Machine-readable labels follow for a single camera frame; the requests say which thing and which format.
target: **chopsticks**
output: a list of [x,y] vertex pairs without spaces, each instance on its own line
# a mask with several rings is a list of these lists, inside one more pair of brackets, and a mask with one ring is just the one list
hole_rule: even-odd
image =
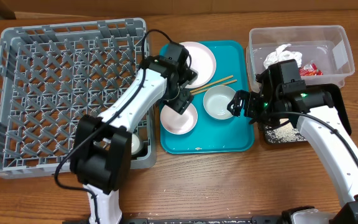
[[[209,86],[211,86],[211,85],[215,85],[215,84],[217,84],[217,83],[221,83],[221,82],[226,81],[226,80],[228,80],[228,79],[230,79],[230,78],[233,78],[233,75],[230,75],[230,76],[228,76],[228,77],[226,77],[226,78],[222,78],[222,79],[220,79],[220,80],[218,80],[218,81],[212,82],[212,83],[207,84],[207,85],[205,85],[205,86],[201,86],[201,87],[199,87],[199,88],[197,88],[197,89],[191,90],[190,93],[193,94],[193,95],[197,95],[198,93],[203,93],[203,92],[208,91],[208,90],[210,89],[210,88],[207,88],[207,89],[203,90],[204,88],[209,87]],[[222,84],[220,84],[220,85],[228,85],[228,84],[231,84],[231,83],[235,83],[236,81],[237,81],[237,80],[231,80],[231,81],[222,83]]]

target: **black mount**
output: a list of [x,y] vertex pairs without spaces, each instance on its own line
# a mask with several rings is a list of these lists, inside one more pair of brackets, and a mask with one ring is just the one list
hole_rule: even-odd
[[164,56],[149,56],[140,63],[140,68],[149,68],[167,79],[163,103],[179,114],[183,114],[193,101],[194,96],[185,87],[193,83],[198,76],[197,72],[187,65],[188,57],[189,51],[183,45],[170,42]]
[[[102,118],[84,115],[78,122],[74,147],[102,125]],[[104,138],[110,139],[110,148],[97,146]],[[105,194],[118,190],[131,167],[132,134],[126,128],[108,126],[92,141],[79,148],[71,157],[70,170],[82,184],[91,184]]]
[[358,224],[358,195],[354,196],[354,202],[348,202],[341,211],[330,220],[330,224]]

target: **plastic dish rack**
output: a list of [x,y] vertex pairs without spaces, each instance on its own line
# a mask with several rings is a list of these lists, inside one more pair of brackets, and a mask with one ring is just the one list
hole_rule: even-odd
[[[77,22],[4,30],[0,41],[0,176],[52,175],[73,147],[84,114],[97,116],[132,83],[141,57],[143,19]],[[145,45],[146,55],[149,44]],[[152,109],[135,132],[157,160]],[[69,171],[69,163],[62,171]]]

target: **white plate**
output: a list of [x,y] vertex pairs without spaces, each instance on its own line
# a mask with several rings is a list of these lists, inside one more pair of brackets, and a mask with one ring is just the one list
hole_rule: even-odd
[[212,51],[205,45],[197,42],[180,43],[189,51],[191,55],[191,68],[198,72],[197,79],[186,88],[198,88],[207,84],[215,74],[216,60]]
[[229,119],[233,115],[227,110],[227,105],[233,99],[234,91],[224,85],[210,88],[204,95],[203,104],[206,112],[215,119]]
[[172,134],[186,134],[196,126],[197,119],[197,110],[191,103],[182,115],[167,105],[162,108],[160,115],[162,126]]

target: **robotic arm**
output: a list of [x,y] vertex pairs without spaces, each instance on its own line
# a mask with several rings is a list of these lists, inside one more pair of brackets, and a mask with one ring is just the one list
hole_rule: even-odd
[[[96,219],[93,198],[88,194],[91,205],[89,223],[120,222],[122,212],[119,209],[118,189],[131,164],[132,132],[147,110],[157,100],[163,100],[166,105],[182,114],[193,100],[193,95],[184,87],[196,80],[198,74],[187,65],[188,56],[189,52],[184,46],[170,42],[164,56],[148,57],[142,61],[135,81],[112,107],[97,118],[85,115],[79,120],[74,147],[129,101],[139,88],[145,70],[145,80],[137,96],[108,128],[72,155],[70,170],[77,175],[84,188],[96,194],[99,220]],[[102,140],[110,143],[109,151],[94,144]]]
[[[293,127],[316,151],[338,193],[343,212],[339,212],[330,223],[358,223],[358,148],[344,127],[344,124],[350,127],[346,112],[339,116],[335,108],[344,110],[339,88],[335,85],[306,87],[294,60],[269,66],[257,75],[257,80],[263,86],[259,94],[240,90],[227,109],[236,116],[244,109],[244,116],[252,118],[251,123],[257,121],[272,127],[278,126],[281,118],[289,118]],[[320,220],[307,223],[328,221],[322,216]]]

